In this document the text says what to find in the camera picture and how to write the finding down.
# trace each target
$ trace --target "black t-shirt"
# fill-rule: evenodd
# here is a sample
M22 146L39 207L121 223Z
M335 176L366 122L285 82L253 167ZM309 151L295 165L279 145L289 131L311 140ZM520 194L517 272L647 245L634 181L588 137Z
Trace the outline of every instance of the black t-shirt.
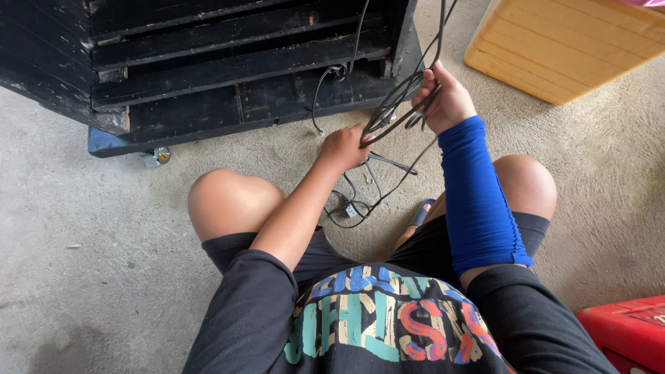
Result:
M210 303L184 373L264 372L616 373L520 266L483 272L467 296L384 263L331 274L298 295L277 258L245 250Z

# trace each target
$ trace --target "person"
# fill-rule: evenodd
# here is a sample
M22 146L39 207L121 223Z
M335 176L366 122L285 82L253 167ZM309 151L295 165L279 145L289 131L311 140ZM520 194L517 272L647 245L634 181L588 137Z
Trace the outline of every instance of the person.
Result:
M288 197L224 169L194 183L190 218L223 280L183 373L616 373L528 268L552 176L526 156L492 163L466 89L439 62L424 78L412 104L441 84L428 126L445 191L383 262L345 258L317 226L337 179L367 158L362 123L330 134Z

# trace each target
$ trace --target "blue arm sleeve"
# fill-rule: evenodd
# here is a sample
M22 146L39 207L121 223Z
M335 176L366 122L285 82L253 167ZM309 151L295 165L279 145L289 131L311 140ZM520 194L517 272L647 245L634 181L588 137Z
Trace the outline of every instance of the blue arm sleeve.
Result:
M494 264L533 265L489 157L485 122L474 116L442 132L439 147L455 272Z

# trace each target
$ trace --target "concrete floor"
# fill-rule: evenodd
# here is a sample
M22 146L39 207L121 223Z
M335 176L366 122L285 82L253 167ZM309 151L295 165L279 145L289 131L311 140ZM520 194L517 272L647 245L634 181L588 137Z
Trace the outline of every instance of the concrete floor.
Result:
M665 293L665 59L555 107L463 64L488 3L460 1L442 60L487 120L493 156L535 157L559 186L536 272L572 309ZM420 1L422 44L438 17L438 0ZM188 188L225 167L290 192L321 144L304 121L174 146L147 169L136 155L90 156L85 126L5 90L0 122L0 373L179 372L221 279L190 226ZM410 163L426 143L398 130L375 149ZM332 242L359 260L388 254L416 204L442 191L438 164L432 149L357 229L322 218ZM401 175L377 169L385 186Z

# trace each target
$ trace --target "black cable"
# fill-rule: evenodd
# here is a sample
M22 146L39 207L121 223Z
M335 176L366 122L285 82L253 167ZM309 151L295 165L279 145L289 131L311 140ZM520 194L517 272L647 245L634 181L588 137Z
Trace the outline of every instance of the black cable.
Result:
M365 19L365 12L367 12L367 5L370 3L370 0L365 0L365 6L362 7L362 12L360 12L360 20L358 21L358 28L356 29L356 40L355 45L353 46L353 53L351 54L351 62L348 64L348 70L345 74L338 77L338 81L343 81L344 78L348 77L353 71L353 62L356 60L356 54L358 53L358 44L360 44L360 30L362 29L362 22Z
M455 8L455 5L457 4L457 2L458 2L458 0L453 1L453 3L450 6L450 9L448 10L448 14L446 14L446 0L442 0L442 2L441 2L441 17L440 17L440 22L439 22L439 32L434 37L434 39L432 40L430 45L427 47L425 52L422 54L422 58L418 62L417 67L420 67L420 65L424 62L425 56L427 55L429 50L432 48L434 43L436 41L438 41L436 55L434 57L432 65L430 66L430 69L434 70L434 63L436 63L436 61L439 59L439 57L441 55L441 50L442 50L442 45L443 45L444 27L446 26L446 23L448 22L448 19L450 18L450 15L452 14L452 11ZM360 37L360 30L362 28L362 20L364 19L364 14L365 14L365 11L367 9L368 4L369 4L369 0L366 0L366 3L365 3L364 8L362 10L362 14L360 16L360 22L358 22L358 29L356 30L356 40L355 40L355 46L354 46L354 50L353 50L353 54L352 54L352 58L351 58L351 62L350 62L350 68L345 74L343 74L341 76L340 80L342 80L343 78L349 76L349 74L351 73L351 70L353 70L353 62L355 60L356 52L357 52L357 49L358 49L358 39ZM315 109L315 105L316 105L316 97L319 93L319 88L321 87L321 82L326 77L326 75L333 72L331 70L331 68L334 68L334 67L329 67L326 70L326 72L319 79L319 84L317 85L317 90L316 90L315 95L314 95L314 101L312 103L312 122L314 123L314 126L315 126L315 128L317 129L317 131L319 132L320 135L323 135L323 130L321 130L316 124L315 116L314 116L314 109ZM339 67L337 69L336 74L337 74L338 77L340 77L340 71L343 68L345 68L345 66L344 67ZM424 72L424 70L417 70L411 76L404 79L404 81L402 81L392 92L390 92L390 94L388 94L388 96L384 99L384 101L381 103L381 105L374 111L374 114L372 115L370 120L367 122L367 125L365 126L365 129L363 131L362 137L364 137L365 135L367 135L371 132L375 132L379 129L382 129L384 127L384 119L385 118L390 118L395 113L395 111L397 110L397 107L405 100L405 98L410 93L412 93L414 90L416 90L420 87L420 85L424 81L423 72ZM389 132L393 131L395 128L397 128L397 126L399 126L404 121L406 121L406 126L405 127L406 127L407 130L414 127L418 122L422 123L422 129L424 129L424 127L426 125L427 108L429 107L429 104L433 101L434 97L438 94L440 89L441 89L441 85L437 85L437 87L423 101L421 101L420 103L418 103L418 105L411 108L411 110L409 110L405 115L403 115L398 120L396 120L394 124L392 124L385 131L381 132L381 134L376 136L374 139L372 139L368 142L362 143L360 145L360 147L365 148L366 146L379 141L381 138L386 136ZM423 111L418 112L418 109L422 108L423 106L425 107L425 108L423 108ZM383 200L385 200L389 195L391 195L395 190L397 190L402 185L403 181L409 176L409 174L418 175L418 172L414 169L415 165L418 163L418 161L420 161L420 159L423 157L423 155L425 155L425 153L432 147L432 145L436 142L436 140L437 140L436 138L433 139L431 141L431 143L429 143L429 145L418 155L418 157L415 159L415 161L409 167L406 167L406 165L403 165L403 164L400 164L398 162L389 160L385 157L382 157L382 156L378 155L375 152L370 151L370 154L368 155L368 159L365 162L363 162L362 164L356 166L356 168L361 167L363 165L365 165L367 167L370 175L372 176L372 179L376 183L376 187L378 189L378 194L379 194L379 199L376 201L376 203L374 203L371 206L369 204L365 203L365 202L355 200L356 194L357 194L356 187L351 182L351 180L349 179L349 177L346 175L346 172L345 172L343 174L343 176L344 176L344 179L348 182L348 184L350 185L350 187L353 191L353 197L351 199L349 199L344 194L342 194L341 192L333 190L332 191L333 193L338 194L340 196L340 198L342 198L342 203L343 204L338 206L337 208L331 210L331 211L328 211L324 207L323 209L326 212L327 216L331 219L331 221L335 225L337 225L341 228L354 228L354 227L360 225L361 223L363 223L363 221L365 221L365 219L367 219L371 215L371 213L374 211L374 209L376 209L376 207L379 204L381 204L381 202ZM397 183L397 186L395 186L393 189L391 189L385 195L383 195L381 193L381 189L378 185L378 182L377 182L376 178L374 177L374 173L373 173L371 167L369 166L368 161L371 158L373 158L375 160L380 160L380 161L387 162L391 165L397 166L397 167L399 167L399 168L406 171L406 173L404 174L402 179L399 181L399 183ZM333 217L337 217L340 214L342 214L343 212L345 212L346 209L349 206L351 206L355 210L355 212L362 219L359 222L357 222L357 223L355 223L351 226L342 226L339 223L337 223L337 221L335 221L335 219ZM358 206L363 207L367 211L367 213L365 213L365 214L361 213L360 210L358 209Z

